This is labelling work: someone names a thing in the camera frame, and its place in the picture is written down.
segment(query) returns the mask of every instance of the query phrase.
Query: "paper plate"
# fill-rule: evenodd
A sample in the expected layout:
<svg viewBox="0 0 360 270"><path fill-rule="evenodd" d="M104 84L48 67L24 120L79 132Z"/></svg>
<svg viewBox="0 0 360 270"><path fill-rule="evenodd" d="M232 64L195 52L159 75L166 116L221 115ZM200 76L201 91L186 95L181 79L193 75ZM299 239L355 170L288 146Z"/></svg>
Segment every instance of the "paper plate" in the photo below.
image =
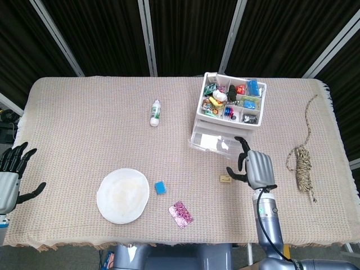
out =
<svg viewBox="0 0 360 270"><path fill-rule="evenodd" d="M119 169L103 179L96 194L96 203L101 215L108 221L125 224L140 217L149 192L145 175L134 169Z"/></svg>

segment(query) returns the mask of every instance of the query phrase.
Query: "rope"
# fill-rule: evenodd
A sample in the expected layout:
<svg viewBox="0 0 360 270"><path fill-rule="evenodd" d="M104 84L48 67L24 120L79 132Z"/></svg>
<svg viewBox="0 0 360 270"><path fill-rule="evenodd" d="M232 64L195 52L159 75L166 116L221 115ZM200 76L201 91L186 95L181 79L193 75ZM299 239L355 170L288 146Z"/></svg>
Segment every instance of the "rope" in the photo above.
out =
<svg viewBox="0 0 360 270"><path fill-rule="evenodd" d="M310 170L311 170L311 163L310 163L310 153L308 150L305 149L305 146L308 144L310 135L311 135L311 128L308 119L308 111L310 103L317 97L317 94L309 100L308 104L305 108L305 121L306 126L308 127L308 135L306 140L303 144L298 147L294 147L286 158L286 167L289 171L293 172L294 169L289 167L289 159L291 158L292 154L295 152L296 155L296 182L298 184L298 188L301 192L310 192L313 198L313 201L316 203L317 200L314 196L314 189L311 184L310 179Z"/></svg>

